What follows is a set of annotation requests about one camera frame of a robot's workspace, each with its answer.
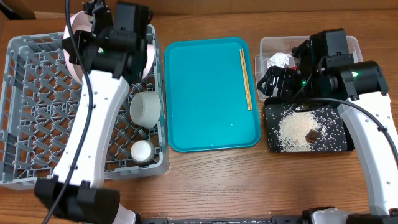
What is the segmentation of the white napkin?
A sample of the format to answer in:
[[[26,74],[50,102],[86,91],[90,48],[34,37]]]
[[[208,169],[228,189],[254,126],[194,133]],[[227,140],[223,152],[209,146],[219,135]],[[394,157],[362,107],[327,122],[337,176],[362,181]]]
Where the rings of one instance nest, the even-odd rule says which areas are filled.
[[[285,54],[282,52],[278,52],[274,54],[267,61],[267,68],[277,66],[280,68],[292,68],[295,65],[295,59],[292,54]]]

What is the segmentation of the small white plate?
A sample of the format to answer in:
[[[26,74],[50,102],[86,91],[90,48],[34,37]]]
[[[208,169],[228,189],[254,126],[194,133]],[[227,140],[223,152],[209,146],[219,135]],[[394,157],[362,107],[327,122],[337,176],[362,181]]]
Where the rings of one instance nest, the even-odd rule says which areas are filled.
[[[147,62],[142,72],[142,79],[148,76],[155,59],[155,47],[151,44],[147,45]]]

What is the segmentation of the grey bowl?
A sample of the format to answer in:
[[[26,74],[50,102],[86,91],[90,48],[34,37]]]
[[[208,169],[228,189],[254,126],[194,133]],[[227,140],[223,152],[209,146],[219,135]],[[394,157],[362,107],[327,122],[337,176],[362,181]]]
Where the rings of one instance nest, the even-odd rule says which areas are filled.
[[[153,128],[160,118],[161,106],[155,91],[136,93],[130,103],[132,122],[147,129]]]

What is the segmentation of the white paper cup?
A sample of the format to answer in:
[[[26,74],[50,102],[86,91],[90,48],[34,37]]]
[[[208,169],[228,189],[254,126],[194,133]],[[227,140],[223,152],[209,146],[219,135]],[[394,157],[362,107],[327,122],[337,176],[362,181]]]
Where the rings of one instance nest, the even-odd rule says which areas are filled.
[[[131,157],[137,164],[149,164],[155,157],[155,147],[148,140],[137,141],[131,147]]]

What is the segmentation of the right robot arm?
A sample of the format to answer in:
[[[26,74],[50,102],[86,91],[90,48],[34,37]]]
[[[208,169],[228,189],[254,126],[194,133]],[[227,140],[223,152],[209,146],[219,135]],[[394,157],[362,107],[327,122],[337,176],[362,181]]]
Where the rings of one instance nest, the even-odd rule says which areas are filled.
[[[349,46],[344,29],[266,37],[256,62],[267,142],[274,152],[356,150],[369,212],[325,206],[273,223],[396,223],[397,131],[380,66]]]

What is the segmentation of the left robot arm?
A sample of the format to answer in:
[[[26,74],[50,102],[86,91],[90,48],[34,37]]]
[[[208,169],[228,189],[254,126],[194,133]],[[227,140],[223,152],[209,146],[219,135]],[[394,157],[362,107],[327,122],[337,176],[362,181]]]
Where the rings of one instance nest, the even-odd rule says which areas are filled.
[[[66,148],[51,178],[39,179],[34,193],[49,217],[82,223],[136,223],[137,214],[120,203],[117,190],[104,188],[104,166],[119,109],[132,84],[150,70],[147,26],[153,11],[121,2],[112,13],[104,1],[83,5],[90,29],[74,30],[67,15],[62,40],[68,62],[81,68],[81,96]]]

